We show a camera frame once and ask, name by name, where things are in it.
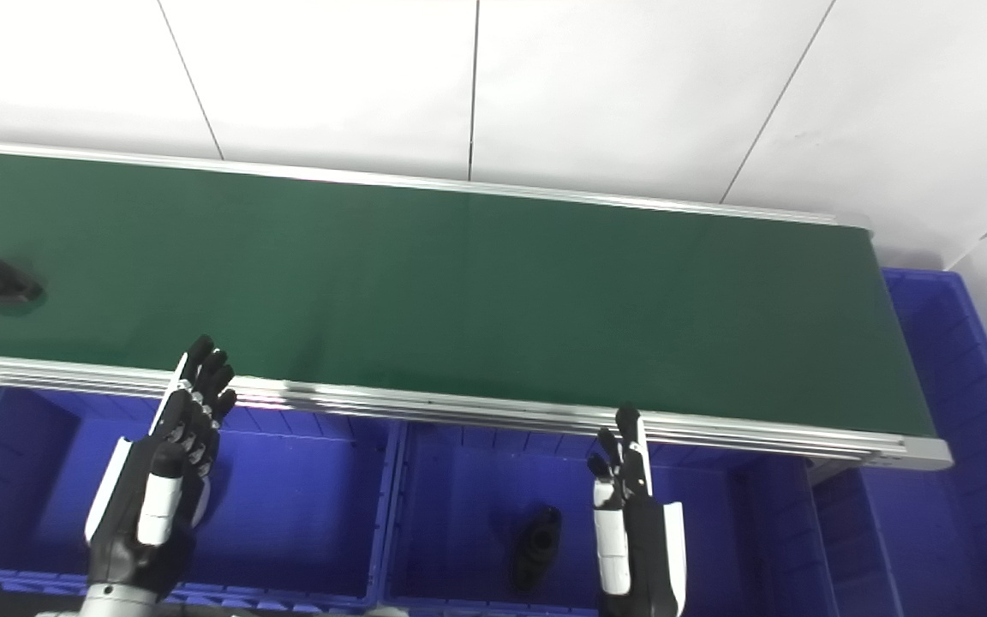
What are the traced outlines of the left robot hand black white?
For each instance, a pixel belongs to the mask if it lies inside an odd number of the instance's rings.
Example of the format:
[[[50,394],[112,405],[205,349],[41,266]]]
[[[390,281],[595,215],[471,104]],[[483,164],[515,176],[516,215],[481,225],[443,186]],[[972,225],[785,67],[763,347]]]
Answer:
[[[200,336],[177,361],[147,433],[115,442],[85,523],[89,604],[153,608],[188,570],[234,375],[226,352]]]

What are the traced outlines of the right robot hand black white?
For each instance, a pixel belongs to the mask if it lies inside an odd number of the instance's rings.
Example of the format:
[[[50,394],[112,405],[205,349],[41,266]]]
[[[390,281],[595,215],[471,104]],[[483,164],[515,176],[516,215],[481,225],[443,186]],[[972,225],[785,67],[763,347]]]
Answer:
[[[678,501],[655,498],[645,422],[638,409],[616,410],[619,432],[603,427],[593,474],[593,528],[601,616],[681,616],[688,593],[685,516]]]

